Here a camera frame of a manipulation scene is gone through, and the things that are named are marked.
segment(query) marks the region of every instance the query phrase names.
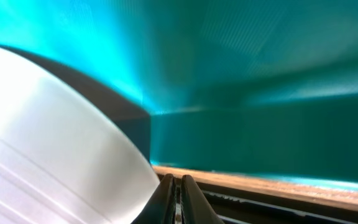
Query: wooden edge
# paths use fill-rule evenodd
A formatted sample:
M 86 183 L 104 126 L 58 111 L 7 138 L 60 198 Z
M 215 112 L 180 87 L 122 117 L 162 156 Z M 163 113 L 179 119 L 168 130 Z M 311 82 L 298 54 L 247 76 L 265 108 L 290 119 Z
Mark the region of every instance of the wooden edge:
M 303 184 L 293 184 L 254 177 L 217 174 L 189 169 L 153 166 L 157 174 L 173 174 L 181 178 L 190 174 L 197 182 L 246 190 L 266 195 L 285 197 L 331 207 L 358 211 L 358 192 L 353 190 L 327 189 Z

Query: white object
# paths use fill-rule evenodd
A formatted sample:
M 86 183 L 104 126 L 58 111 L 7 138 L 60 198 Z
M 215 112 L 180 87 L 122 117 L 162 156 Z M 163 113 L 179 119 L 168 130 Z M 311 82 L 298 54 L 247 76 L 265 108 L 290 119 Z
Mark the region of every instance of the white object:
M 0 223 L 130 223 L 158 183 L 97 108 L 0 49 Z

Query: wooden strip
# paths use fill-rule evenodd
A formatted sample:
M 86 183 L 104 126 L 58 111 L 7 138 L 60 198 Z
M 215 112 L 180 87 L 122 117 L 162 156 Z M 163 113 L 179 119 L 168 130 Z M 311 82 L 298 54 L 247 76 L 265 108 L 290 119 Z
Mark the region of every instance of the wooden strip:
M 153 166 L 158 174 L 173 174 L 181 178 L 190 174 L 197 182 L 214 184 L 232 189 L 246 190 L 305 202 L 358 211 L 358 192 L 342 189 L 327 189 L 303 184 L 293 184 L 254 177 L 218 174 L 189 169 Z

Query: cyan surface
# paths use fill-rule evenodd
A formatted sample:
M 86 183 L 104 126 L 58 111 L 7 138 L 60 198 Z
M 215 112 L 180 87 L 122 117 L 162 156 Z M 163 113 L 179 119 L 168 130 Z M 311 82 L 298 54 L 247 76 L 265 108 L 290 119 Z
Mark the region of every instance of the cyan surface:
M 358 182 L 356 0 L 0 0 L 0 44 L 145 108 L 154 163 Z

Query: glossy teal surface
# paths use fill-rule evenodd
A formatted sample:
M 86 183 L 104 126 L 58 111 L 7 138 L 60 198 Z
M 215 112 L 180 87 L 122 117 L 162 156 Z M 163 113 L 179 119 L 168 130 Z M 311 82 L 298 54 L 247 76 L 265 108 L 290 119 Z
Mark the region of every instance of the glossy teal surface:
M 0 44 L 147 109 L 153 163 L 358 182 L 356 0 L 0 0 Z

